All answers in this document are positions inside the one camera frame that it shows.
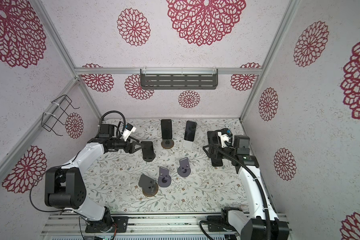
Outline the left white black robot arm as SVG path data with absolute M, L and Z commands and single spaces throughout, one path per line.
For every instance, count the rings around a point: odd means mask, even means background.
M 101 125 L 100 133 L 90 139 L 75 157 L 62 166 L 46 171 L 46 206 L 71 210 L 90 223 L 105 226 L 112 224 L 109 209 L 87 197 L 82 174 L 105 153 L 123 150 L 132 154 L 138 150 L 136 145 L 140 142 L 130 137 L 136 131 L 135 126 L 127 124 L 120 137 L 115 136 L 114 128 L 114 125 Z

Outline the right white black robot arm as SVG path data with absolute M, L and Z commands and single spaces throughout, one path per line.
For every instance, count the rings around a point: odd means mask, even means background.
M 238 208 L 222 209 L 223 223 L 217 227 L 235 230 L 241 240 L 287 240 L 290 228 L 279 219 L 265 190 L 257 158 L 251 155 L 250 138 L 233 136 L 227 129 L 209 131 L 208 145 L 203 147 L 212 162 L 231 161 L 246 189 L 249 213 Z

